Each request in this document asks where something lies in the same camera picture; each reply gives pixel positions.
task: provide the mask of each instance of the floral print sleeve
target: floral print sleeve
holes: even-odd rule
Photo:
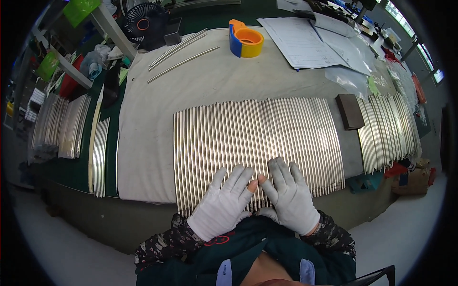
[[[350,255],[355,260],[354,240],[348,231],[338,226],[331,216],[321,210],[318,212],[320,213],[320,222],[316,230],[311,235],[300,238],[318,250],[340,251]]]
[[[186,219],[174,214],[170,229],[158,233],[142,242],[135,251],[135,264],[138,270],[164,263],[172,257],[182,257],[199,249],[205,241],[201,240],[189,227]]]

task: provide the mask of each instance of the green plastic sheet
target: green plastic sheet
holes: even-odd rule
[[[71,0],[64,8],[64,15],[76,28],[99,5],[100,0]]]
[[[53,76],[58,65],[59,60],[57,59],[55,53],[51,51],[46,54],[40,66],[38,67],[37,75],[44,81],[48,82]]]

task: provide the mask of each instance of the orange tape dispenser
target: orange tape dispenser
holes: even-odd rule
[[[229,47],[239,58],[259,56],[264,44],[264,36],[253,29],[247,28],[244,22],[236,19],[229,21]]]

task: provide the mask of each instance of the white glove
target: white glove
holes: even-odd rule
[[[226,171],[222,167],[214,174],[207,192],[187,220],[193,232],[204,241],[230,232],[237,223],[251,215],[243,209],[250,202],[257,187],[256,180],[249,185],[252,191],[246,187],[253,176],[253,168],[235,166],[221,188]]]
[[[277,189],[263,175],[259,175],[258,181],[275,209],[262,208],[257,215],[270,217],[301,236],[308,234],[320,221],[320,214],[313,206],[302,172],[294,162],[288,168],[282,157],[271,159],[268,165]]]

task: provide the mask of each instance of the person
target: person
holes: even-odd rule
[[[175,214],[168,231],[140,244],[137,286],[341,285],[354,280],[354,241],[315,209],[297,164],[288,167],[277,157],[268,167],[275,187],[262,174],[248,184],[253,169],[242,165],[221,186],[226,168],[219,169],[190,217]],[[252,215],[243,210],[258,183],[274,208]]]

